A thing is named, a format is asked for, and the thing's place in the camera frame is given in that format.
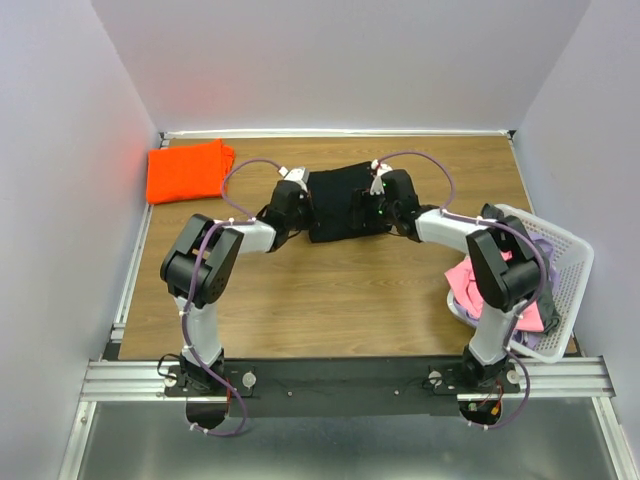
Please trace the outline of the black t-shirt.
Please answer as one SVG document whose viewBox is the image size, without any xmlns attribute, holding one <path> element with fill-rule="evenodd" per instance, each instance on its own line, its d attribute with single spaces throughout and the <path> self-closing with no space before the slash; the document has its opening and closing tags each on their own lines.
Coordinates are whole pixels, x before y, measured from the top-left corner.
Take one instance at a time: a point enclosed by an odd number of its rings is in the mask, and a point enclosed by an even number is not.
<svg viewBox="0 0 640 480">
<path fill-rule="evenodd" d="M 369 162 L 309 174 L 314 223 L 308 230 L 311 243 L 328 243 L 387 233 L 391 227 L 376 223 L 353 203 L 367 193 L 373 181 Z"/>
</svg>

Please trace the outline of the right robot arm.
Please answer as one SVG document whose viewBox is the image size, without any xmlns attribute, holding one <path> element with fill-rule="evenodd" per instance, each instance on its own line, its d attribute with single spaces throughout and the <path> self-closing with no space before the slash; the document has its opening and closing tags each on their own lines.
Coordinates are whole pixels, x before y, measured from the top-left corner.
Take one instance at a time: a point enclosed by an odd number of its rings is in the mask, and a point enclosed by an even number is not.
<svg viewBox="0 0 640 480">
<path fill-rule="evenodd" d="M 483 306 L 457 376 L 467 389 L 485 390 L 506 368 L 519 317 L 544 289 L 544 257 L 516 216 L 471 218 L 422 205 L 405 170 L 376 163 L 366 169 L 372 183 L 352 196 L 355 224 L 392 226 L 412 241 L 443 245 L 470 259 Z"/>
</svg>

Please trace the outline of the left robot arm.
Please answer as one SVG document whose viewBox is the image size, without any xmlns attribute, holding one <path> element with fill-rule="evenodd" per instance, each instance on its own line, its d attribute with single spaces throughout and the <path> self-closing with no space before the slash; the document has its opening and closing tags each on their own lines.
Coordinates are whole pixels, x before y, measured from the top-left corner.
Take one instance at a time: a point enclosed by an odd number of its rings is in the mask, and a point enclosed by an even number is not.
<svg viewBox="0 0 640 480">
<path fill-rule="evenodd" d="M 184 346 L 180 371 L 165 381 L 190 386 L 201 395 L 214 393 L 223 374 L 217 304 L 237 258 L 272 253 L 295 234 L 310 228 L 311 198 L 303 180 L 276 183 L 269 203 L 246 221 L 219 221 L 194 214 L 167 253 L 160 278 L 179 310 Z"/>
</svg>

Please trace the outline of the pink t-shirt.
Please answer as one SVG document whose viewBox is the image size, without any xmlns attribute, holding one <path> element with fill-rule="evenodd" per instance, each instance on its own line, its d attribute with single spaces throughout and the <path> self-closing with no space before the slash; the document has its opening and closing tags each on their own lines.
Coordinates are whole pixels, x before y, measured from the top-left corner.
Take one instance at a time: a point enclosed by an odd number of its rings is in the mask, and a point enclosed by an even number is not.
<svg viewBox="0 0 640 480">
<path fill-rule="evenodd" d="M 445 272 L 445 278 L 453 294 L 457 309 L 472 323 L 477 324 L 484 300 L 480 295 L 476 284 L 472 262 L 469 256 Z M 541 333 L 544 330 L 542 318 L 538 307 L 531 305 L 522 314 L 522 318 L 516 325 L 517 330 L 533 333 Z"/>
</svg>

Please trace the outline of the folded orange t-shirt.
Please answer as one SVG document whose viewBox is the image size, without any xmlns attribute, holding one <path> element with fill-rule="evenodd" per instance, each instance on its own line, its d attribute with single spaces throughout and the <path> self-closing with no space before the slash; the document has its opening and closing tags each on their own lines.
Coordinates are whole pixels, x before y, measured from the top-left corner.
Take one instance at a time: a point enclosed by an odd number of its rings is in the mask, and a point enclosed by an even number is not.
<svg viewBox="0 0 640 480">
<path fill-rule="evenodd" d="M 222 196 L 235 150 L 217 139 L 148 153 L 146 200 L 150 205 Z"/>
</svg>

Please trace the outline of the white plastic laundry basket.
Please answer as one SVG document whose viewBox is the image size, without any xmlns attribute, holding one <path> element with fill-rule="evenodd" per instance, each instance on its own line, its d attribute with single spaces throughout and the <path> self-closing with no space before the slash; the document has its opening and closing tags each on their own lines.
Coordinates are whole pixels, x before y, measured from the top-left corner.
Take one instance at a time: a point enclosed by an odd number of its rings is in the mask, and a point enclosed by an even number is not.
<svg viewBox="0 0 640 480">
<path fill-rule="evenodd" d="M 495 206 L 503 210 L 505 215 L 518 217 L 527 233 L 537 233 L 552 243 L 555 254 L 551 263 L 558 272 L 553 299 L 561 315 L 559 327 L 554 333 L 544 337 L 533 349 L 512 339 L 514 329 L 507 347 L 507 354 L 517 352 L 541 362 L 556 363 L 563 357 L 573 331 L 593 264 L 593 249 L 586 241 L 569 231 L 529 212 L 506 204 Z M 452 294 L 449 287 L 447 305 L 454 314 L 451 300 Z"/>
</svg>

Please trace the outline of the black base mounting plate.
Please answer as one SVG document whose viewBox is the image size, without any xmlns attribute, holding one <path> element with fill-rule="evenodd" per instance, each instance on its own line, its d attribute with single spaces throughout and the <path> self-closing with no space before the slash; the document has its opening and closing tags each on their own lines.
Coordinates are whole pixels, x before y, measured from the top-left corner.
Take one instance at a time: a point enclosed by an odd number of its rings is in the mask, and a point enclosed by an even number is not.
<svg viewBox="0 0 640 480">
<path fill-rule="evenodd" d="M 156 372 L 187 420 L 213 432 L 259 418 L 464 414 L 494 424 L 503 396 L 521 390 L 514 364 L 474 380 L 459 356 L 221 359 L 203 370 L 167 354 Z"/>
</svg>

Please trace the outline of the dark grey t-shirt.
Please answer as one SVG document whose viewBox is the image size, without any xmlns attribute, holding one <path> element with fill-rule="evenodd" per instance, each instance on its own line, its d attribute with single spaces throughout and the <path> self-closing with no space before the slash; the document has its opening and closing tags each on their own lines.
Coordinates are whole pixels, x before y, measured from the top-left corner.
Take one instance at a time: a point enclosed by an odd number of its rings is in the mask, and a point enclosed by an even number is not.
<svg viewBox="0 0 640 480">
<path fill-rule="evenodd" d="M 503 210 L 490 203 L 485 203 L 480 212 L 482 217 L 488 219 L 502 220 L 506 216 Z M 542 330 L 540 332 L 534 332 L 532 326 L 530 328 L 527 327 L 527 329 L 525 329 L 524 326 L 517 328 L 521 332 L 529 332 L 527 334 L 528 337 L 533 337 L 534 333 L 538 335 L 552 333 L 559 326 L 561 316 L 553 299 L 553 290 L 558 278 L 558 272 L 551 263 L 555 254 L 555 248 L 550 241 L 537 233 L 529 232 L 528 235 L 543 256 L 548 274 L 545 288 L 537 299 L 536 307 L 534 308 L 532 305 L 526 310 L 525 314 L 523 314 L 523 321 L 526 320 L 526 322 L 529 323 L 534 322 L 534 317 L 537 315 L 537 317 L 539 317 L 538 323 L 542 324 Z"/>
</svg>

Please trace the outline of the aluminium frame rail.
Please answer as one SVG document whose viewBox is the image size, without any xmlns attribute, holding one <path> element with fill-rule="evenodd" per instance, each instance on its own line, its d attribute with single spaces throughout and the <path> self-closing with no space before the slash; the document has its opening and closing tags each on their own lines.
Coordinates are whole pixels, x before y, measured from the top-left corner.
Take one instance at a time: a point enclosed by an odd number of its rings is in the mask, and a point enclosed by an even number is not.
<svg viewBox="0 0 640 480">
<path fill-rule="evenodd" d="M 555 364 L 523 361 L 531 381 L 530 397 L 588 398 L 616 395 L 605 361 L 570 357 Z M 151 361 L 95 361 L 85 372 L 82 402 L 168 401 L 164 381 Z"/>
</svg>

